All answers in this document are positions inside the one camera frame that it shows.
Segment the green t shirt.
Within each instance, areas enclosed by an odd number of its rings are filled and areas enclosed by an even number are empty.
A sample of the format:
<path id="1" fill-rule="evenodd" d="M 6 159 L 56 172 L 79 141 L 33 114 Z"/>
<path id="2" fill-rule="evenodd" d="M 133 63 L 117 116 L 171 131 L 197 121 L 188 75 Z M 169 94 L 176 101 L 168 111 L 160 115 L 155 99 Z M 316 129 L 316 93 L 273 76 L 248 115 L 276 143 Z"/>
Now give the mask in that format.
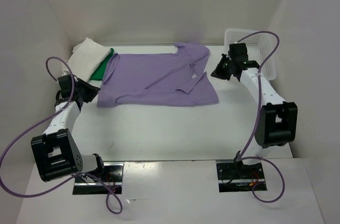
<path id="1" fill-rule="evenodd" d="M 93 81 L 103 80 L 107 63 L 114 54 L 115 54 L 115 50 L 111 48 L 109 54 L 103 59 L 103 61 L 99 64 L 99 66 L 96 68 L 96 70 L 91 75 L 90 80 L 93 80 Z"/>

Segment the white t shirt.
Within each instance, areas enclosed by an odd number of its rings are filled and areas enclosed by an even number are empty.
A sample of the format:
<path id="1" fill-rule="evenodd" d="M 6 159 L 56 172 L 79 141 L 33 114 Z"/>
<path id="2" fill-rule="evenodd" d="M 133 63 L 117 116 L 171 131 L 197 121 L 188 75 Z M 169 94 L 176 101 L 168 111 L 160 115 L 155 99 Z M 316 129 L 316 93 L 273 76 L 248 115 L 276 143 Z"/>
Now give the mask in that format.
<path id="1" fill-rule="evenodd" d="M 66 63 L 73 75 L 87 82 L 111 52 L 111 48 L 85 38 L 73 48 L 71 57 Z"/>

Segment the lavender t shirt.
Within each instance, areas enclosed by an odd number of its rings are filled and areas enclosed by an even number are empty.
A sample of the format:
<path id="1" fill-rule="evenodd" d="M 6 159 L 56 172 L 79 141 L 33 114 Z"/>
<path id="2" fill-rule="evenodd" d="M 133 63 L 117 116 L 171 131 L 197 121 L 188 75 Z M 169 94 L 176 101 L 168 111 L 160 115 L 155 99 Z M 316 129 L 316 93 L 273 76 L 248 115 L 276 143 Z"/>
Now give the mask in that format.
<path id="1" fill-rule="evenodd" d="M 218 103 L 205 71 L 209 49 L 182 42 L 175 47 L 175 53 L 114 54 L 106 66 L 97 106 L 195 107 Z"/>

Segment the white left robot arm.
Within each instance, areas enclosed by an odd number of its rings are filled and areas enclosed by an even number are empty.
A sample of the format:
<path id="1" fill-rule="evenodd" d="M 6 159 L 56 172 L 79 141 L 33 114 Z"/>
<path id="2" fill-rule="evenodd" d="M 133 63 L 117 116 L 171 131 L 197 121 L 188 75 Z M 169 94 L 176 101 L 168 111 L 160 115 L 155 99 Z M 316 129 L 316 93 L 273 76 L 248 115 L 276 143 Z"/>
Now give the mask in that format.
<path id="1" fill-rule="evenodd" d="M 102 158 L 96 154 L 82 155 L 72 136 L 76 119 L 84 103 L 92 102 L 100 91 L 81 79 L 76 79 L 74 94 L 68 76 L 58 79 L 55 113 L 50 125 L 42 135 L 33 137 L 31 148 L 40 178 L 49 182 L 68 175 L 87 173 L 94 181 L 105 178 L 106 168 Z"/>

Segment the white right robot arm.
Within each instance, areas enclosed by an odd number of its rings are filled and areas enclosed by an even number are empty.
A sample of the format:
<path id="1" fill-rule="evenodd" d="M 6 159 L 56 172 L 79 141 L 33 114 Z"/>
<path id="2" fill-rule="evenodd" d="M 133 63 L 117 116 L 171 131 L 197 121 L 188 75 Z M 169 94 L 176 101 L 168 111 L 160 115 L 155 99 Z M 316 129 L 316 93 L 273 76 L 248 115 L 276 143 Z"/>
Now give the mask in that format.
<path id="1" fill-rule="evenodd" d="M 245 147 L 236 154 L 233 172 L 246 177 L 252 165 L 259 163 L 272 149 L 283 147 L 295 140 L 298 107 L 288 102 L 271 86 L 260 72 L 260 65 L 248 57 L 231 58 L 222 54 L 211 76 L 222 80 L 237 78 L 250 92 L 257 104 L 254 128 Z"/>

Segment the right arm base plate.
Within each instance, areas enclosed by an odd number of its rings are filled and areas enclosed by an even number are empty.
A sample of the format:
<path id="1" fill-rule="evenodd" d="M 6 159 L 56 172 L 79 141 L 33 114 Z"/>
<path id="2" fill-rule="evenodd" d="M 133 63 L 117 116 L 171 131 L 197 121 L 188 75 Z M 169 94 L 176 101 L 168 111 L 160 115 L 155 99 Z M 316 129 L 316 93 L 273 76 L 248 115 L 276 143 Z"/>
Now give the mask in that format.
<path id="1" fill-rule="evenodd" d="M 264 171 L 261 163 L 255 165 L 243 165 L 236 168 L 236 164 L 230 160 L 217 161 L 217 178 L 220 193 L 226 192 L 252 192 L 266 191 Z"/>

